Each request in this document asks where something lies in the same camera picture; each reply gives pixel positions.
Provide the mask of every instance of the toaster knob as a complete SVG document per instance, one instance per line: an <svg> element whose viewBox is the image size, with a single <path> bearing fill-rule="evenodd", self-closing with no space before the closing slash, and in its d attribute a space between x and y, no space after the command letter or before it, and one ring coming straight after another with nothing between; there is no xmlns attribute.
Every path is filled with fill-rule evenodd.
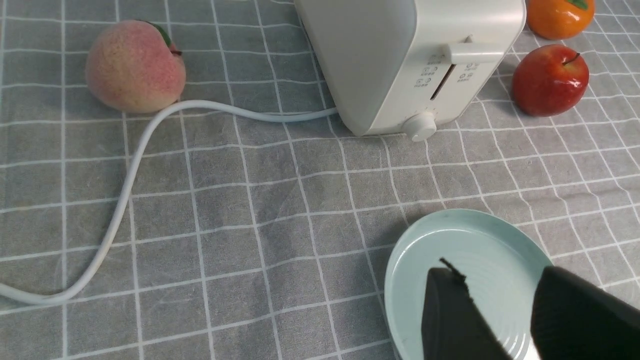
<svg viewBox="0 0 640 360"><path fill-rule="evenodd" d="M430 112L414 115L404 122L402 132L414 142L424 141L436 132L435 116Z"/></svg>

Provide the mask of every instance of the toaster slot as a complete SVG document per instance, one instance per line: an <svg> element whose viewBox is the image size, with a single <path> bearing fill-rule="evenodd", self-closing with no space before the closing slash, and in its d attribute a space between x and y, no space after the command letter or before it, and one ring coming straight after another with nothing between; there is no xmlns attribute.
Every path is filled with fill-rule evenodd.
<svg viewBox="0 0 640 360"><path fill-rule="evenodd" d="M438 87L436 88L436 91L433 92L433 95L431 96L430 100L433 100L436 98L436 96L438 96L438 93L440 92L440 89L442 89L442 87L444 86L444 83L447 82L447 79L449 79L449 76L451 75L451 73L453 72L453 69L455 68L455 65L451 65L449 67L449 70L447 70L447 73L444 74L444 78L442 78L442 81L438 84Z"/></svg>

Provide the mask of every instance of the fake orange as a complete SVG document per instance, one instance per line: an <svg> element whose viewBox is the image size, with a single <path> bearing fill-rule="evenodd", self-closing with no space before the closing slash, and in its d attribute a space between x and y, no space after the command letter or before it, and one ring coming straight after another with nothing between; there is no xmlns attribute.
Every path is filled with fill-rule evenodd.
<svg viewBox="0 0 640 360"><path fill-rule="evenodd" d="M527 24L549 40L571 38L589 26L595 8L594 0L529 0Z"/></svg>

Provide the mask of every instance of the apple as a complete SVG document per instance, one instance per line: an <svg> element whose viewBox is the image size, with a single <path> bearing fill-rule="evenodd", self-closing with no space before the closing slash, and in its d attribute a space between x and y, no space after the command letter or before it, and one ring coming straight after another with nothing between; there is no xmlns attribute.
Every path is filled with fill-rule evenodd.
<svg viewBox="0 0 640 360"><path fill-rule="evenodd" d="M580 53L561 44L531 51L513 73L516 105L534 117L549 117L574 107L589 84L589 67Z"/></svg>

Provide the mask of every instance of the apple stem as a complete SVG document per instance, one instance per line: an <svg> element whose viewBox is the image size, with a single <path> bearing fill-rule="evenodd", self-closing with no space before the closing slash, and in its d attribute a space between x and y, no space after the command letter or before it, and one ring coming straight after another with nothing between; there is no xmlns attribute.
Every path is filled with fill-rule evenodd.
<svg viewBox="0 0 640 360"><path fill-rule="evenodd" d="M579 56L580 56L580 53L575 53L575 57L573 59L563 62L562 65L566 65L568 63L575 61Z"/></svg>

